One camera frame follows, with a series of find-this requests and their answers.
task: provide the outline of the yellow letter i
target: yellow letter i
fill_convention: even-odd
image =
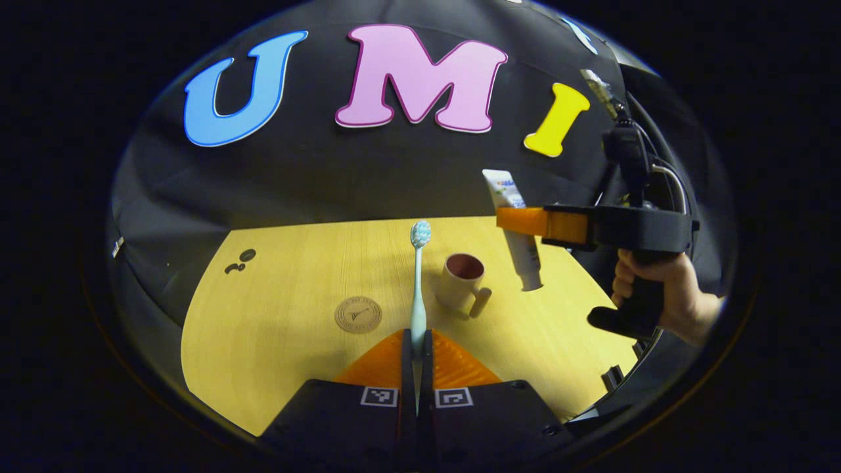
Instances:
[[[563,151],[561,142],[569,132],[569,128],[575,122],[578,115],[590,109],[590,101],[574,88],[565,86],[562,83],[554,83],[552,92],[555,93],[555,102],[543,123],[537,131],[526,136],[523,145],[526,148],[537,151],[549,157],[558,157]]]

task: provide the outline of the hand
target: hand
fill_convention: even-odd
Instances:
[[[663,283],[663,312],[658,325],[693,345],[704,343],[721,309],[721,302],[715,295],[705,294],[698,288],[695,267],[686,253],[667,261],[642,265],[634,260],[630,251],[619,250],[611,296],[616,307],[631,297],[636,277]]]

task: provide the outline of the black fabric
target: black fabric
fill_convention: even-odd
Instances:
[[[116,239],[111,219],[107,235]],[[120,336],[127,336],[138,354],[153,373],[182,397],[193,397],[181,368],[181,328],[144,291],[140,281],[128,265],[122,247],[116,258],[108,256],[106,266],[114,285],[114,300],[122,317]]]
[[[600,133],[611,126],[579,69],[594,70],[623,94],[610,50],[593,55],[568,25],[513,3],[307,3],[238,35],[182,74],[150,108],[117,172],[113,210],[124,256],[149,297],[183,324],[204,268],[229,230],[328,221],[493,215],[481,169],[510,170],[530,205],[592,204],[606,169]],[[350,98],[359,44],[346,36],[363,24],[412,27],[433,61],[464,40],[494,45],[509,57],[495,79],[483,134],[445,130],[429,114],[412,125],[389,86],[393,121],[346,129],[333,120]],[[215,148],[192,144],[183,129],[185,84],[227,57],[217,110],[229,114],[250,97],[254,60],[247,52],[298,29],[309,36],[288,59],[283,101],[259,131]],[[591,102],[545,157],[522,141],[553,104],[561,82]],[[442,108],[445,93],[433,110]]]

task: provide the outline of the blue letter u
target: blue letter u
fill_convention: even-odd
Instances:
[[[286,60],[292,46],[307,37],[306,31],[272,38],[254,46],[248,56],[256,57],[251,99],[235,114],[216,113],[216,87],[222,71],[234,58],[229,57],[208,67],[190,81],[184,90],[184,131],[187,138],[199,146],[222,146],[241,140],[265,125],[280,106]]]

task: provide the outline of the yellow table surface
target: yellow table surface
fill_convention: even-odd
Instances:
[[[427,327],[466,348],[502,380],[528,380],[561,419],[599,400],[601,375],[637,361],[634,340],[591,327],[610,299],[561,247],[540,245],[544,286],[523,292],[495,217],[427,219],[423,250]],[[409,327],[417,220],[352,221],[232,231],[205,270],[184,323],[181,360],[189,390],[260,435],[304,381],[331,380],[391,333]],[[240,254],[257,255],[225,273]],[[482,314],[445,308],[434,287],[448,255],[471,253],[491,288]],[[372,332],[339,328],[336,307],[364,295],[382,307]]]

